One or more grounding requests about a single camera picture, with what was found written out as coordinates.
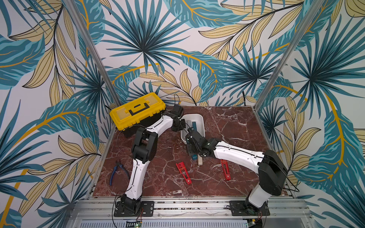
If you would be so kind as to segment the white plastic storage box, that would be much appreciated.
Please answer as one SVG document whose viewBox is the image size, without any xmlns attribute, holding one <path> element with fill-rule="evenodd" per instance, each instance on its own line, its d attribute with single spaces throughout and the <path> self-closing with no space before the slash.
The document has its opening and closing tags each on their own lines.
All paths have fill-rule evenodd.
<svg viewBox="0 0 365 228">
<path fill-rule="evenodd" d="M 185 145 L 187 142 L 185 140 L 185 136 L 187 135 L 187 131 L 189 127 L 192 127 L 192 122 L 195 121 L 197 123 L 197 131 L 201 136 L 205 137 L 205 129 L 204 129 L 204 119 L 200 114 L 186 114 L 182 116 L 182 119 L 185 119 L 186 128 L 180 132 L 181 140 Z"/>
</svg>

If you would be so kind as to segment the teal block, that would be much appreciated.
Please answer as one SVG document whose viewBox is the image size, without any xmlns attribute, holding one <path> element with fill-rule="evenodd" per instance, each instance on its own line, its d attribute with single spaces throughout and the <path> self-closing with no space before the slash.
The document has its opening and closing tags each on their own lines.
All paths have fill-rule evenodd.
<svg viewBox="0 0 365 228">
<path fill-rule="evenodd" d="M 191 158 L 192 158 L 192 160 L 193 160 L 193 161 L 195 161 L 195 160 L 197 160 L 197 159 L 198 159 L 198 156 L 197 156 L 196 154 L 193 154 L 193 155 L 191 156 Z"/>
<path fill-rule="evenodd" d="M 192 127 L 195 131 L 197 131 L 197 123 L 195 121 L 192 122 Z"/>
</svg>

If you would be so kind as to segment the red clip tool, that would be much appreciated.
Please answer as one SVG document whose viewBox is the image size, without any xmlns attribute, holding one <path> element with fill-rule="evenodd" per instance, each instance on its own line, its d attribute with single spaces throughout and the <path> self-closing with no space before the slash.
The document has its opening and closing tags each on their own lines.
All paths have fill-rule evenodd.
<svg viewBox="0 0 365 228">
<path fill-rule="evenodd" d="M 222 170 L 224 173 L 224 177 L 227 181 L 231 180 L 231 174 L 230 174 L 230 170 L 229 170 L 229 166 L 226 160 L 221 160 L 221 166 L 222 166 Z"/>
<path fill-rule="evenodd" d="M 184 162 L 177 163 L 176 167 L 177 167 L 179 173 L 183 176 L 186 183 L 188 185 L 192 184 L 192 181 L 190 179 L 189 173 L 187 172 Z"/>
</svg>

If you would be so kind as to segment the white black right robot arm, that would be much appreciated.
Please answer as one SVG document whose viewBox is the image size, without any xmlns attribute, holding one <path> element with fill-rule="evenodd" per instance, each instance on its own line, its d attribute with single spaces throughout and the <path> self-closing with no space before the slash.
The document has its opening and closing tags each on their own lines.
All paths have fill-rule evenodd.
<svg viewBox="0 0 365 228">
<path fill-rule="evenodd" d="M 246 198 L 245 208 L 258 210 L 271 196 L 281 195 L 288 170 L 274 151 L 251 151 L 215 138 L 207 140 L 197 131 L 187 134 L 185 140 L 188 152 L 230 161 L 258 175 L 259 182 Z"/>
</svg>

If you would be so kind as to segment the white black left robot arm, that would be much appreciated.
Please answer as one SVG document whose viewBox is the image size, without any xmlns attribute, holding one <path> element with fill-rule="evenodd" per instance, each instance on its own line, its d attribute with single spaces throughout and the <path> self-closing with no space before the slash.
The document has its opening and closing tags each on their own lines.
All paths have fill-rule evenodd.
<svg viewBox="0 0 365 228">
<path fill-rule="evenodd" d="M 141 198 L 147 168 L 157 152 L 158 138 L 168 129 L 178 132 L 184 128 L 182 115 L 169 113 L 151 126 L 140 127 L 137 130 L 132 146 L 133 170 L 125 192 L 127 198 L 131 200 Z"/>
</svg>

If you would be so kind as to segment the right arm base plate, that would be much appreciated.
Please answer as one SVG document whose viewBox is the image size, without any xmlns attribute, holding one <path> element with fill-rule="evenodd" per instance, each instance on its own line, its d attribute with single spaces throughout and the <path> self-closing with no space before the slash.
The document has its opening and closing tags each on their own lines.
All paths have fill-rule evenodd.
<svg viewBox="0 0 365 228">
<path fill-rule="evenodd" d="M 260 217 L 270 215 L 267 202 L 264 202 L 260 208 L 257 208 L 248 201 L 231 200 L 229 201 L 229 205 L 226 206 L 226 209 L 231 211 L 232 216 Z"/>
</svg>

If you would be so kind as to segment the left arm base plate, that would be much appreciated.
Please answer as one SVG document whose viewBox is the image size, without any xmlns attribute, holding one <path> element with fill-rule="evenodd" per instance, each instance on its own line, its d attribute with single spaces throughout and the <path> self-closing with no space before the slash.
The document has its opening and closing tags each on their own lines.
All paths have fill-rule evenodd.
<svg viewBox="0 0 365 228">
<path fill-rule="evenodd" d="M 152 217 L 154 214 L 154 201 L 139 201 L 126 203 L 119 200 L 113 212 L 114 217 Z"/>
</svg>

